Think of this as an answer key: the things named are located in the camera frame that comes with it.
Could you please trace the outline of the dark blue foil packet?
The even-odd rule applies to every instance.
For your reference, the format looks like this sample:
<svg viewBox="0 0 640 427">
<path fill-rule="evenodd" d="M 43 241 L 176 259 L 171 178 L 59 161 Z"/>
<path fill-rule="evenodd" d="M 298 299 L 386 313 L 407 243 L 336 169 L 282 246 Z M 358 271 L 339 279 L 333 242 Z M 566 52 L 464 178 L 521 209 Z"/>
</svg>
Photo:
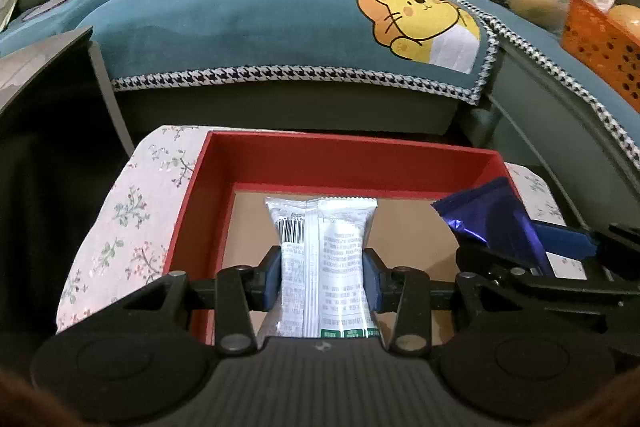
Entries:
<svg viewBox="0 0 640 427">
<path fill-rule="evenodd" d="M 455 232 L 553 277 L 533 221 L 505 176 L 436 200 L 432 206 Z"/>
</svg>

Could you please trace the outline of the white long snack packet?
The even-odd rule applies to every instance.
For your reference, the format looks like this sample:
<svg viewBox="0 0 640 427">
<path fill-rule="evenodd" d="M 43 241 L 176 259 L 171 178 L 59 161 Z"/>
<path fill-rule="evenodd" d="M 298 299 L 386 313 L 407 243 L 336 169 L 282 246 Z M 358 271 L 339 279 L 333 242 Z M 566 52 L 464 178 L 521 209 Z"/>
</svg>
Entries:
<svg viewBox="0 0 640 427">
<path fill-rule="evenodd" d="M 280 239 L 281 283 L 258 338 L 378 337 L 362 275 L 378 201 L 268 197 L 266 206 Z"/>
</svg>

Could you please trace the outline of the red cardboard box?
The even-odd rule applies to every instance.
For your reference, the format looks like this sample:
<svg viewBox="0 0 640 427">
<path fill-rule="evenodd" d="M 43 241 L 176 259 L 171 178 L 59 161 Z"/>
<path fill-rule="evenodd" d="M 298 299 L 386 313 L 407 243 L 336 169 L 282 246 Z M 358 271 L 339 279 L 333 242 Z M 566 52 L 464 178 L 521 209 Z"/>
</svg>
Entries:
<svg viewBox="0 0 640 427">
<path fill-rule="evenodd" d="M 511 180 L 491 150 L 348 136 L 211 131 L 172 233 L 165 268 L 194 280 L 284 249 L 265 332 L 370 337 L 359 251 L 436 277 L 454 239 L 433 202 Z"/>
</svg>

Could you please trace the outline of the floral tablecloth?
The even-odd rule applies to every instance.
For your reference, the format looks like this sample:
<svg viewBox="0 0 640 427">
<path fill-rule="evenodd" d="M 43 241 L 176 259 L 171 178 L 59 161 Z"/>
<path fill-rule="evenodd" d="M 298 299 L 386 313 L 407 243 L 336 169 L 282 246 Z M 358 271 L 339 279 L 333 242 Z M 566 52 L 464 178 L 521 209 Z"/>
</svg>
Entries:
<svg viewBox="0 0 640 427">
<path fill-rule="evenodd" d="M 163 274 L 167 251 L 186 188 L 209 131 L 226 128 L 162 126 L 146 136 L 108 192 L 93 227 L 82 242 L 65 282 L 56 326 L 58 333 L 125 297 Z M 529 217 L 567 225 L 550 188 L 532 170 L 506 163 Z M 436 225 L 426 200 L 378 197 L 369 246 L 388 265 L 411 265 L 435 280 L 452 281 L 458 246 L 445 225 Z M 242 194 L 232 211 L 230 244 L 223 267 L 262 259 L 276 232 L 265 195 Z M 250 219 L 245 237 L 235 219 Z"/>
</svg>

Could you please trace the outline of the orange plastic basket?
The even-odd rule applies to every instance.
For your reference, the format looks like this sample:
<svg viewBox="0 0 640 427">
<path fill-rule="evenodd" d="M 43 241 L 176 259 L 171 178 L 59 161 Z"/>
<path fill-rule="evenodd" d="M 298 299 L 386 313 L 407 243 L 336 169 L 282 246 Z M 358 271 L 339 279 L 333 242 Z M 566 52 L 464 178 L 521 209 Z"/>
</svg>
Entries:
<svg viewBox="0 0 640 427">
<path fill-rule="evenodd" d="M 639 112 L 638 6 L 603 12 L 588 0 L 568 0 L 561 46 Z"/>
</svg>

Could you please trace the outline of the dark side table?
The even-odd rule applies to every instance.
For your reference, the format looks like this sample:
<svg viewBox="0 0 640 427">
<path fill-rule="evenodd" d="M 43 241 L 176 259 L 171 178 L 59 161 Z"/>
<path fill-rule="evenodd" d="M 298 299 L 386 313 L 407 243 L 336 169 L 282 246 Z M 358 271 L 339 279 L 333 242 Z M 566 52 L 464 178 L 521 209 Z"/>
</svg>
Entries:
<svg viewBox="0 0 640 427">
<path fill-rule="evenodd" d="M 2 334 L 54 329 L 77 249 L 133 150 L 91 28 L 2 57 Z"/>
</svg>

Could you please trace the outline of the teal lion sofa cover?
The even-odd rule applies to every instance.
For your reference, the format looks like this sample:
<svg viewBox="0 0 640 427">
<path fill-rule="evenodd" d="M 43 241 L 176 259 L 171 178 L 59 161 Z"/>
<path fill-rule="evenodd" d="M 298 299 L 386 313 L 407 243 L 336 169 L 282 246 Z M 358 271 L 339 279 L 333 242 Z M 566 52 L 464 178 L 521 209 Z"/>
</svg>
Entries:
<svg viewBox="0 0 640 427">
<path fill-rule="evenodd" d="M 476 104 L 499 47 L 460 0 L 55 0 L 10 23 L 1 51 L 81 28 L 117 91 L 358 82 Z"/>
</svg>

